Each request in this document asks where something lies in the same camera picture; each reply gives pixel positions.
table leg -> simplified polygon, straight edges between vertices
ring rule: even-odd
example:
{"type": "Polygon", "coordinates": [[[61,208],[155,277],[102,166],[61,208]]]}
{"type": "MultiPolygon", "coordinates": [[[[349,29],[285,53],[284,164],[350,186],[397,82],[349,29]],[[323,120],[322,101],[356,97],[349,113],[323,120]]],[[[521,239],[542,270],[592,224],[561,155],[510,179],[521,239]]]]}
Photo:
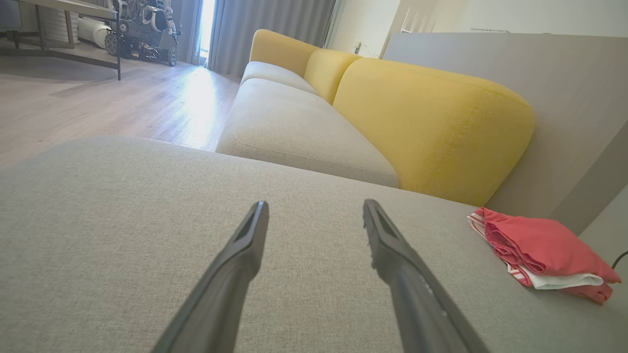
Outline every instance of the table leg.
{"type": "Polygon", "coordinates": [[[120,11],[118,11],[118,13],[116,14],[116,36],[117,36],[117,45],[118,45],[118,50],[117,50],[117,54],[118,54],[118,81],[120,81],[122,79],[121,77],[121,73],[120,73],[120,52],[122,51],[122,43],[121,39],[120,39],[120,11]]]}
{"type": "Polygon", "coordinates": [[[65,27],[68,30],[68,42],[70,43],[70,49],[74,49],[74,35],[72,33],[72,18],[70,12],[65,11],[65,27]]]}
{"type": "Polygon", "coordinates": [[[48,49],[48,45],[46,44],[46,36],[45,36],[46,28],[44,27],[44,24],[41,21],[41,17],[39,13],[39,5],[35,5],[35,15],[37,17],[37,28],[39,29],[39,32],[40,32],[40,47],[42,50],[46,50],[48,49]]]}

wheel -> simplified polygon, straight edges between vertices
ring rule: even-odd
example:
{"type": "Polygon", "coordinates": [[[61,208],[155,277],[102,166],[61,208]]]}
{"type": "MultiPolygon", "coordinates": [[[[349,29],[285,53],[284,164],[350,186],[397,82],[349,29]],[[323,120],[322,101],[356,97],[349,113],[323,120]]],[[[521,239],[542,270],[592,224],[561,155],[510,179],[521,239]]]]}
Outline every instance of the wheel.
{"type": "Polygon", "coordinates": [[[117,37],[111,32],[105,37],[105,49],[109,55],[117,56],[117,37]]]}
{"type": "Polygon", "coordinates": [[[120,21],[120,33],[126,34],[129,31],[129,24],[126,21],[120,21]]]}
{"type": "Polygon", "coordinates": [[[176,65],[176,48],[171,47],[168,49],[168,66],[176,65]]]}

fabric upholstery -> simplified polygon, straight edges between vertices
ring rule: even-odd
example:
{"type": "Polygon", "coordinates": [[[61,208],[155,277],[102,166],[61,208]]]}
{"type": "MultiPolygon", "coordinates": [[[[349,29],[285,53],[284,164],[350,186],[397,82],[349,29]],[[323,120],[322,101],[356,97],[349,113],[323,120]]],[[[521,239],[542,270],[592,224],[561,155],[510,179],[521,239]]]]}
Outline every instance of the fabric upholstery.
{"type": "Polygon", "coordinates": [[[474,207],[287,166],[103,137],[0,170],[5,352],[149,352],[253,202],[270,206],[236,352],[402,352],[371,268],[374,198],[491,352],[620,352],[625,316],[513,281],[474,207]]]}
{"type": "Polygon", "coordinates": [[[393,166],[324,99],[268,80],[240,86],[216,152],[398,186],[393,166]]]}
{"type": "Polygon", "coordinates": [[[530,105],[501,85],[378,59],[349,66],[333,107],[391,162],[402,189],[476,206],[534,130],[530,105]]]}
{"type": "Polygon", "coordinates": [[[329,104],[333,104],[340,79],[352,62],[361,58],[359,55],[319,49],[312,53],[305,69],[305,80],[329,104]]]}
{"type": "Polygon", "coordinates": [[[240,84],[243,84],[248,79],[264,79],[275,81],[279,82],[280,84],[285,84],[289,85],[290,87],[304,90],[305,92],[317,94],[316,90],[312,86],[310,86],[310,84],[306,80],[304,80],[303,77],[288,69],[270,63],[249,62],[246,65],[246,69],[244,70],[244,76],[242,77],[242,82],[240,84]]]}
{"type": "Polygon", "coordinates": [[[310,55],[319,47],[269,30],[257,30],[251,46],[252,62],[265,62],[303,77],[310,55]]]}

sunlight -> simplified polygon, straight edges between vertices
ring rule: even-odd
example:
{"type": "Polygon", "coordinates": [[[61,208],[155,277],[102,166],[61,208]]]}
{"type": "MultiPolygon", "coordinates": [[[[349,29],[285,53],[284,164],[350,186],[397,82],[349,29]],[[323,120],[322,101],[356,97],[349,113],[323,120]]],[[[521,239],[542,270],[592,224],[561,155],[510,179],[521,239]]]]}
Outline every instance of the sunlight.
{"type": "Polygon", "coordinates": [[[209,47],[212,42],[212,24],[214,23],[214,0],[203,0],[201,12],[200,65],[206,67],[209,47]]]}

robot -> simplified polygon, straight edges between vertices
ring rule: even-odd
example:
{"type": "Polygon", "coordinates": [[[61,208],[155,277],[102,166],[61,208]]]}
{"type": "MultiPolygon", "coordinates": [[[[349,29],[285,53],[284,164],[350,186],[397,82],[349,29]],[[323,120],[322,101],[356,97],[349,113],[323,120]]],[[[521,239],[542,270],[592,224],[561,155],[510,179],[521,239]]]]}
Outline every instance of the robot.
{"type": "Polygon", "coordinates": [[[117,36],[120,31],[120,56],[130,59],[165,62],[176,65],[177,37],[172,20],[171,0],[111,0],[110,6],[120,14],[117,24],[112,22],[105,37],[105,49],[117,56],[117,36]]]}

